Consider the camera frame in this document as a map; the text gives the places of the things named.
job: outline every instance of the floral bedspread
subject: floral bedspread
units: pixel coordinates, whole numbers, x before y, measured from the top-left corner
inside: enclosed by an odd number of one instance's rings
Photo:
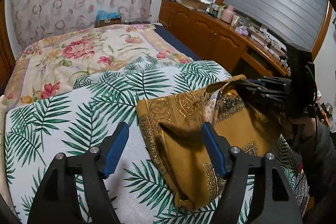
[[[140,59],[122,71],[99,73],[97,79],[82,77],[77,81],[81,87],[67,94],[8,112],[5,126],[7,182],[23,224],[27,222],[38,186],[54,156],[59,152],[67,156],[80,155],[99,145],[124,121],[130,126],[129,139],[115,173],[104,181],[120,222],[210,223],[218,198],[196,212],[174,206],[174,195],[146,150],[135,107],[139,99],[199,89],[228,79],[230,74],[214,61],[158,67],[155,59]],[[297,163],[293,152],[283,137],[279,138],[277,148],[277,160],[294,188]],[[76,175],[76,183],[83,218],[90,222],[80,175]],[[253,183],[254,177],[249,176],[238,224],[247,219]]]
[[[151,24],[110,25],[42,39],[16,61],[5,90],[8,110],[73,89],[77,77],[119,70],[140,55],[167,65],[191,59],[162,39]]]

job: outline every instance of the wooden cabinet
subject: wooden cabinet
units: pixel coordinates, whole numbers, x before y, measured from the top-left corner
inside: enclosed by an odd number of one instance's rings
[[[234,27],[217,18],[167,0],[162,1],[159,18],[169,32],[201,59],[214,60],[229,72],[243,59],[261,75],[287,74],[258,42],[237,34]],[[276,68],[276,73],[270,70],[271,66]]]
[[[246,44],[228,31],[218,28],[213,39],[211,59],[231,72],[244,52]]]
[[[191,44],[187,45],[202,59],[211,59],[213,44],[217,26],[209,20],[194,15],[191,29]]]
[[[163,5],[160,9],[159,18],[163,25],[169,26],[169,20],[172,14],[172,9],[170,5]]]
[[[186,46],[190,46],[192,17],[190,10],[181,6],[172,11],[168,22],[168,30]]]

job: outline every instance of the purple item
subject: purple item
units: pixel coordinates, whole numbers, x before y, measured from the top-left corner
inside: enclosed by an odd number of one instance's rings
[[[235,29],[235,32],[237,32],[239,34],[242,34],[242,35],[244,35],[246,37],[249,35],[249,32],[247,31],[247,27],[245,27],[245,26],[237,27]]]

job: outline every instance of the pink bottle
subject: pink bottle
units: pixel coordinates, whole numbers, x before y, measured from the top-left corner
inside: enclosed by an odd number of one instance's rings
[[[232,18],[233,18],[233,9],[234,7],[229,5],[229,7],[227,7],[227,9],[224,10],[223,15],[221,17],[221,20],[225,21],[226,23],[231,24],[232,22]]]

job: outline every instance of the blue gripper pad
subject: blue gripper pad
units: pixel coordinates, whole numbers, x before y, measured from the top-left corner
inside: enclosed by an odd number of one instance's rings
[[[118,136],[115,139],[114,143],[112,144],[109,152],[106,154],[105,158],[105,168],[103,171],[105,178],[108,178],[110,174],[113,174],[117,168],[121,154],[124,151],[124,148],[126,146],[129,137],[128,124],[124,123],[120,131],[116,133],[118,134]]]
[[[211,133],[212,130],[214,131],[212,125],[209,122],[203,123],[201,127],[201,137],[205,148],[208,151],[212,166],[214,167],[216,174],[223,178],[227,173],[225,169],[225,157]]]

